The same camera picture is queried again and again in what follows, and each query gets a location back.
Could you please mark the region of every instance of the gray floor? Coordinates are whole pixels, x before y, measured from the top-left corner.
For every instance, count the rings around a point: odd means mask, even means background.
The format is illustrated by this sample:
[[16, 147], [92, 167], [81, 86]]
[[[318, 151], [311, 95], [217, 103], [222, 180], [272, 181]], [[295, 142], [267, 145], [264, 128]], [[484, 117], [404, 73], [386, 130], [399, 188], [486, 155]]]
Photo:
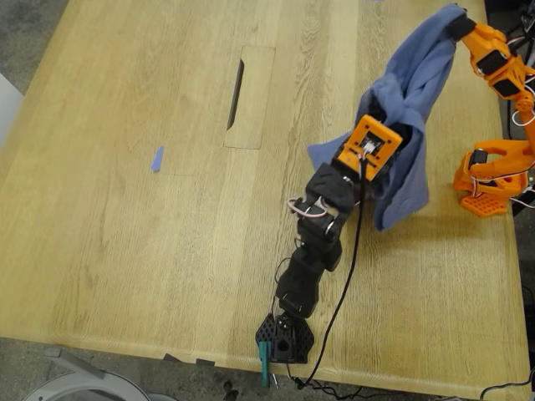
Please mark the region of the gray floor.
[[[67, 0], [1, 0], [0, 1], [0, 73], [9, 79], [21, 92], [25, 92], [38, 67], [39, 60], [50, 39]], [[499, 28], [508, 28], [512, 16], [498, 16]], [[502, 115], [505, 105], [501, 104]], [[522, 131], [515, 129], [513, 135], [522, 138]], [[535, 213], [524, 211], [516, 219], [518, 255], [522, 279], [535, 289], [535, 247], [532, 232]], [[43, 345], [0, 338], [0, 401], [24, 399], [33, 388], [55, 377], [61, 370], [41, 355]], [[139, 382], [141, 387], [154, 393], [165, 393], [180, 401], [221, 400], [222, 385], [231, 380], [243, 400], [330, 400], [319, 391], [304, 389], [299, 392], [287, 378], [279, 378], [281, 389], [261, 390], [260, 375], [231, 369], [202, 367], [146, 358], [133, 358], [87, 350], [71, 350], [75, 355], [94, 366], [117, 372]], [[357, 388], [334, 385], [339, 393], [347, 394]], [[374, 393], [364, 389], [362, 394]], [[398, 393], [380, 396], [381, 400], [425, 400], [436, 396]]]

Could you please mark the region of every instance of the wooden table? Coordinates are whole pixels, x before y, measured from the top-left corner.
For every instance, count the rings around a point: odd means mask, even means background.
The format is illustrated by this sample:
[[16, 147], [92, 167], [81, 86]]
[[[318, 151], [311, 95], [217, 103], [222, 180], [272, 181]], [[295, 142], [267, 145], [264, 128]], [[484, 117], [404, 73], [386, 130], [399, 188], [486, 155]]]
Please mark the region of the wooden table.
[[[0, 335], [259, 370], [307, 145], [352, 126], [396, 46], [447, 2], [71, 0], [0, 154]], [[485, 20], [482, 0], [460, 3]], [[501, 136], [462, 46], [427, 135], [431, 201], [381, 234], [369, 208], [317, 378], [476, 398], [529, 367], [512, 218], [475, 217], [450, 186], [474, 142]], [[354, 228], [309, 319], [311, 361]]]

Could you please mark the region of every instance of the blue paper scrap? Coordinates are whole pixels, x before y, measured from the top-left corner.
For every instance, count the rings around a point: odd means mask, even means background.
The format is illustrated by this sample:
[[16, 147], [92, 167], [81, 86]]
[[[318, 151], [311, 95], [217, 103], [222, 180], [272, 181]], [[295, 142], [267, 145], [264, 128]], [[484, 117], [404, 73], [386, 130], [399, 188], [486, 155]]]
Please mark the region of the blue paper scrap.
[[163, 155], [164, 155], [164, 147], [160, 146], [158, 150], [156, 151], [154, 160], [152, 160], [152, 165], [150, 165], [150, 169], [152, 170], [153, 173], [160, 171], [161, 157]]

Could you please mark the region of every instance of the blue towel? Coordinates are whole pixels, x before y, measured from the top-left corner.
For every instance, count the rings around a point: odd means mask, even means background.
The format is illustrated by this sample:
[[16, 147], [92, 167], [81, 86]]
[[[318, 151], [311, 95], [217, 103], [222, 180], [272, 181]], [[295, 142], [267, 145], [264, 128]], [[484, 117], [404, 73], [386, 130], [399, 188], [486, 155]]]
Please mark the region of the blue towel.
[[[444, 6], [426, 19], [395, 51], [385, 74], [360, 100], [355, 124], [369, 110], [373, 96], [386, 112], [385, 125], [407, 124], [412, 135], [392, 168], [374, 190], [374, 225], [379, 231], [418, 211], [429, 199], [425, 181], [425, 122], [451, 70], [456, 42], [445, 27], [466, 11]], [[314, 169], [329, 163], [351, 131], [326, 144], [310, 145]]]

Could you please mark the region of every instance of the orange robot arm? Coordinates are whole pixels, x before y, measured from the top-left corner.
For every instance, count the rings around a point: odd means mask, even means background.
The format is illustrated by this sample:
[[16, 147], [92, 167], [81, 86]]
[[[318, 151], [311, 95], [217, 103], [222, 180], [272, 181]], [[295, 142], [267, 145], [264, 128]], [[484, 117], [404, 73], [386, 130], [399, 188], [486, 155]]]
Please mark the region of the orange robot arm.
[[[453, 182], [455, 189], [471, 192], [461, 199], [468, 210], [481, 217], [505, 213], [509, 198], [526, 189], [527, 171], [535, 166], [534, 93], [526, 86], [532, 76], [535, 78], [535, 69], [511, 51], [505, 35], [496, 29], [474, 23], [466, 16], [452, 25], [452, 36], [457, 36], [470, 51], [474, 72], [501, 98], [514, 102], [514, 122], [526, 130], [527, 140], [476, 143], [462, 159]], [[500, 157], [487, 161], [488, 155]]]

